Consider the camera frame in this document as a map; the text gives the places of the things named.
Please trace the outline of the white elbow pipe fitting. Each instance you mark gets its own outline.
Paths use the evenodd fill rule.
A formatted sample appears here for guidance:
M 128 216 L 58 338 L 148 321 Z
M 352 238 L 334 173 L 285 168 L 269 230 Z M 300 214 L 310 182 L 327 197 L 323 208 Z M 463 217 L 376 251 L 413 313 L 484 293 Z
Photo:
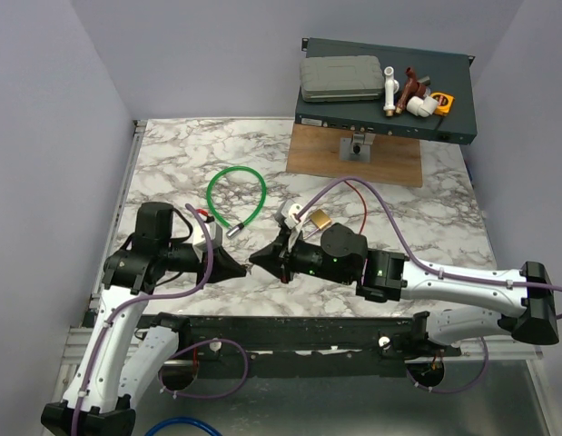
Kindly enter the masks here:
M 425 97 L 412 96 L 406 105 L 406 110 L 417 117 L 427 118 L 432 116 L 439 106 L 439 101 L 429 95 Z

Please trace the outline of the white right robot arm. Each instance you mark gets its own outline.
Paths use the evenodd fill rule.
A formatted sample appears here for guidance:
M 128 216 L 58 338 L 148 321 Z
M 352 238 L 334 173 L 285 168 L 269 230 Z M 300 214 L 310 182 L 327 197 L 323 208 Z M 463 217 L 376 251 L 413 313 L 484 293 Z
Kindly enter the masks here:
M 454 303 L 450 310 L 416 316 L 419 327 L 407 337 L 409 348 L 420 356 L 439 346 L 492 335 L 533 345 L 559 341 L 554 296 L 541 263 L 495 271 L 424 263 L 404 253 L 370 249 L 365 236 L 339 223 L 321 234 L 319 244 L 281 229 L 250 261 L 283 283 L 303 273 L 354 284 L 356 294 L 371 302 Z

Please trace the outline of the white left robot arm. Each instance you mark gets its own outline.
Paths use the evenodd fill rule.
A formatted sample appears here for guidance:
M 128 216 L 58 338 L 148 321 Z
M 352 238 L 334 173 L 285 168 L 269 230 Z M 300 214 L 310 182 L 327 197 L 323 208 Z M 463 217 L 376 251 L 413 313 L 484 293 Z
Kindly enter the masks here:
M 135 228 L 104 263 L 94 328 L 75 376 L 58 402 L 45 405 L 41 423 L 54 435 L 129 435 L 136 408 L 163 364 L 180 359 L 191 348 L 190 324 L 162 314 L 143 344 L 129 348 L 145 308 L 157 299 L 164 275 L 193 273 L 196 284 L 245 276 L 245 268 L 222 248 L 222 228 L 211 217 L 188 205 L 196 224 L 175 238 L 173 218 L 180 214 L 168 203 L 143 203 Z

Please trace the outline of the red plastic seal tag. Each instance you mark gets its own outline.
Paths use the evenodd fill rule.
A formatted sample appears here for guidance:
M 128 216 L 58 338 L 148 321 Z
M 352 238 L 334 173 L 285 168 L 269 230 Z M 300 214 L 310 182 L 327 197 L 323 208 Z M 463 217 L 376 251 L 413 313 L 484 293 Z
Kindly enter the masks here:
M 367 219 L 368 219 L 368 206 L 367 203 L 365 201 L 365 198 L 363 196 L 363 194 L 359 191 L 358 188 L 356 188 L 352 183 L 350 183 L 349 181 L 345 181 L 345 184 L 347 184 L 347 186 L 349 186 L 349 188 L 355 193 L 357 194 L 357 196 L 360 199 L 361 205 L 362 205 L 362 211 L 363 211 L 363 215 L 362 215 L 362 221 L 361 221 L 361 225 L 360 225 L 360 229 L 359 229 L 359 234 L 363 234 L 366 223 L 367 223 Z

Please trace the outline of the brass padlock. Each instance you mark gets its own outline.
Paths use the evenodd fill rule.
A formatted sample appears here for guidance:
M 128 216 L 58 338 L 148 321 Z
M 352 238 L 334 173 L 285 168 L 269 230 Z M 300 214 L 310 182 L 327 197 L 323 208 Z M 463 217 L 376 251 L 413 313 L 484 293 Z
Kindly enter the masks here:
M 332 225 L 332 219 L 324 211 L 322 211 L 322 209 L 317 209 L 309 215 L 305 225 L 311 226 L 311 230 L 303 237 L 304 240 L 307 240 L 316 233 L 324 231 L 330 227 Z

